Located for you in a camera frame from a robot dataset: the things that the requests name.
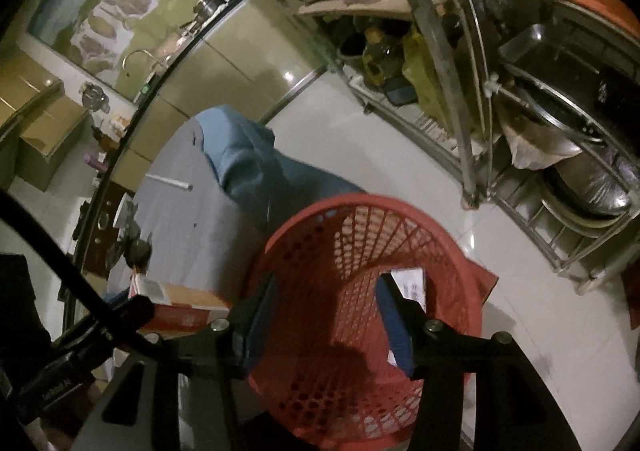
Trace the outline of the metal storage rack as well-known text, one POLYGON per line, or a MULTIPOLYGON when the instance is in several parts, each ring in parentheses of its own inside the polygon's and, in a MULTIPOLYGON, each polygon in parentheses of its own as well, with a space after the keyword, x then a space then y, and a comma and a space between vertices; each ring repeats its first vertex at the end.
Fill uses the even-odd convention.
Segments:
POLYGON ((494 203, 579 293, 639 252, 639 39, 567 0, 322 0, 352 19, 350 90, 494 203), (402 38, 423 35, 452 125, 419 107, 402 38))

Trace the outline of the hanging round strainer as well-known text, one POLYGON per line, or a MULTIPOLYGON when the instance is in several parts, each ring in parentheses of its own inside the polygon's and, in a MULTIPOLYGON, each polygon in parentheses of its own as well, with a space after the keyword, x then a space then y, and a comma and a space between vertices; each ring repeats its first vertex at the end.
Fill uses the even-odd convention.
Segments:
POLYGON ((82 106, 91 113, 111 111, 110 99, 99 85, 85 82, 80 89, 80 98, 82 106))

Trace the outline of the red plastic mesh basket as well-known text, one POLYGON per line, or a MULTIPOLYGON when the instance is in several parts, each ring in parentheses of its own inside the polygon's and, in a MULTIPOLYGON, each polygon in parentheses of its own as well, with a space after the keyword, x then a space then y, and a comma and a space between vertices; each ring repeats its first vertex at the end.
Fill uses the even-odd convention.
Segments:
POLYGON ((245 283, 274 293, 250 385, 295 437, 323 450, 386 450, 407 441, 421 398, 387 359, 375 301, 387 271, 423 273, 426 310, 478 335, 485 298, 473 264, 424 212, 390 197, 347 193, 296 214, 267 242, 245 283))

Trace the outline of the pink bottle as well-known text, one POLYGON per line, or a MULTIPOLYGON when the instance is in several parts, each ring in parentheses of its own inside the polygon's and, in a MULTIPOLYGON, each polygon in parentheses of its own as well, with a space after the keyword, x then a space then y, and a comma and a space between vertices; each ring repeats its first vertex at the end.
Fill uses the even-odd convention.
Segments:
POLYGON ((84 154, 84 162, 101 174, 104 174, 108 170, 108 165, 100 161, 99 158, 92 153, 84 154))

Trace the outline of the yellow plastic bag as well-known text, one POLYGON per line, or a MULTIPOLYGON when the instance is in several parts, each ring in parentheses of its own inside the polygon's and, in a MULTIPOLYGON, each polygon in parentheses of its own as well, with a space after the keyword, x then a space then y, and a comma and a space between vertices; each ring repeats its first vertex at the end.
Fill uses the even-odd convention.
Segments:
POLYGON ((448 134, 452 134, 454 131, 432 56, 415 24, 402 38, 402 48, 405 56, 402 75, 413 86, 419 107, 448 134))

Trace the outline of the white paper trash piece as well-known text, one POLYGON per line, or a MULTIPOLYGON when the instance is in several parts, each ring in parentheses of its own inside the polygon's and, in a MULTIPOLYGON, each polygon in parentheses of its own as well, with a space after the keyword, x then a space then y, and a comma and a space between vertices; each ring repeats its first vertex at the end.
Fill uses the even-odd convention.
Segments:
POLYGON ((384 315, 385 330, 390 342, 387 360, 405 375, 416 368, 412 339, 424 329, 426 316, 426 293, 422 268, 394 269, 390 271, 401 305, 390 300, 390 311, 384 315))

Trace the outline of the white thin stick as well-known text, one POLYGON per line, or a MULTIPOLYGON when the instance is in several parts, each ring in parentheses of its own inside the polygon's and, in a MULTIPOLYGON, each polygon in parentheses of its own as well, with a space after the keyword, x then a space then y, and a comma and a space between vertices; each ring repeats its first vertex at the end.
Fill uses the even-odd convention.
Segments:
POLYGON ((189 182, 183 182, 182 180, 178 180, 174 178, 168 178, 168 177, 158 176, 153 174, 146 174, 145 178, 152 180, 152 182, 159 182, 160 184, 171 186, 172 188, 176 188, 184 191, 191 191, 193 189, 193 186, 189 184, 189 182))

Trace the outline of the waterfall picture window blind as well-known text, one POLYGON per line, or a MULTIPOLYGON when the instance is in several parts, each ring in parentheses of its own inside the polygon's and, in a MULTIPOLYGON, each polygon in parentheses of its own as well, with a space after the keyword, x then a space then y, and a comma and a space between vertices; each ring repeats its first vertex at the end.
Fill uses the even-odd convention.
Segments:
POLYGON ((132 100, 198 0, 40 0, 28 33, 132 100))

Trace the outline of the orange cardboard box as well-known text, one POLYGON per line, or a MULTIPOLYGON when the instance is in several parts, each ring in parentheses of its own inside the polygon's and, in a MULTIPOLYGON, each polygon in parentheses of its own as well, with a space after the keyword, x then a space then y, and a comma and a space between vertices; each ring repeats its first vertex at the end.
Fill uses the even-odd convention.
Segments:
POLYGON ((148 297, 154 305, 154 317, 142 327, 142 333, 191 334, 217 319, 226 319, 230 308, 216 294, 200 289, 149 280, 134 275, 129 296, 148 297))

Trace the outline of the steel pot on counter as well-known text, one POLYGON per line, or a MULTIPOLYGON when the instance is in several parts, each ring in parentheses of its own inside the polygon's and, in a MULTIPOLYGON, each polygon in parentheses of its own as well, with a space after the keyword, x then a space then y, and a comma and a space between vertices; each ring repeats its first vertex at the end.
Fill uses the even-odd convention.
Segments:
POLYGON ((194 20, 198 23, 204 23, 224 6, 225 0, 198 0, 193 7, 194 20))

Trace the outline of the grey round table cloth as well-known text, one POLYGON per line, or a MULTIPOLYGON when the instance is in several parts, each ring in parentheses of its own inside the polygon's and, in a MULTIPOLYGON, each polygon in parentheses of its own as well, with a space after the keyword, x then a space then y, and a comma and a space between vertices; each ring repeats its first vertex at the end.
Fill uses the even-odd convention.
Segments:
POLYGON ((142 277, 212 292, 231 305, 266 237, 218 185, 203 140, 198 121, 185 122, 150 167, 150 175, 184 182, 190 190, 148 176, 134 195, 134 222, 140 239, 151 244, 142 277))

